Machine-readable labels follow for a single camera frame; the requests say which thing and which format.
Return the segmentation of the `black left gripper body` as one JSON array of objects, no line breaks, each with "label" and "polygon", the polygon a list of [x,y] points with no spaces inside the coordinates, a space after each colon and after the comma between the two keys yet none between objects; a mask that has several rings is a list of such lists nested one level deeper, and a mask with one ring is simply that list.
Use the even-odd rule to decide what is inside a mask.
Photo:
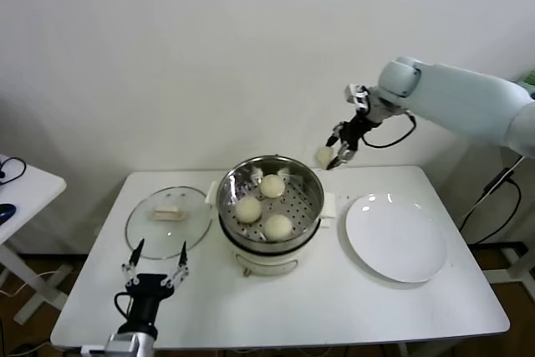
[{"label": "black left gripper body", "polygon": [[168,283],[164,274],[140,273],[137,278],[137,284],[130,281],[125,285],[132,304],[124,326],[128,329],[154,328],[160,303],[174,294],[174,286]]}]

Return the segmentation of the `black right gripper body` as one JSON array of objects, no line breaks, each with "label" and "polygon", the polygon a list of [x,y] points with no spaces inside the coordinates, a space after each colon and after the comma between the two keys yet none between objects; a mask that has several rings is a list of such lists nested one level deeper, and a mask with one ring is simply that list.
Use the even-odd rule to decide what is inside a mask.
[{"label": "black right gripper body", "polygon": [[350,121],[343,123],[341,145],[346,150],[357,150],[364,135],[379,127],[381,122],[374,122],[364,112],[358,112]]}]

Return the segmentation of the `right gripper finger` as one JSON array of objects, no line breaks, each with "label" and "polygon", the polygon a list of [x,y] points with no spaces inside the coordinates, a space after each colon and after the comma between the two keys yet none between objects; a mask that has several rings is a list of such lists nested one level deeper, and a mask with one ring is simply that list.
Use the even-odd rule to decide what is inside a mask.
[{"label": "right gripper finger", "polygon": [[329,136],[325,144],[327,147],[332,147],[336,144],[336,142],[340,139],[340,131],[345,127],[345,125],[346,122],[342,121],[333,128],[331,135]]},{"label": "right gripper finger", "polygon": [[343,143],[333,159],[327,164],[326,170],[331,171],[348,163],[353,159],[355,153],[356,150],[352,150],[348,143]]}]

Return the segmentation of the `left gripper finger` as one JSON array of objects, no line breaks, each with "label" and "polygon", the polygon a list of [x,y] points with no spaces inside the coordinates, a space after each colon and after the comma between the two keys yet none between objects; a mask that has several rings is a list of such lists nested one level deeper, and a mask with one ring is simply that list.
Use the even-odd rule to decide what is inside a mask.
[{"label": "left gripper finger", "polygon": [[141,238],[139,244],[131,253],[129,261],[121,265],[121,271],[125,277],[126,287],[138,285],[140,283],[136,269],[137,269],[137,264],[140,260],[140,256],[142,253],[144,243],[145,243],[145,239]]},{"label": "left gripper finger", "polygon": [[187,261],[187,242],[183,242],[177,265],[161,281],[161,286],[165,288],[179,286],[189,276]]}]

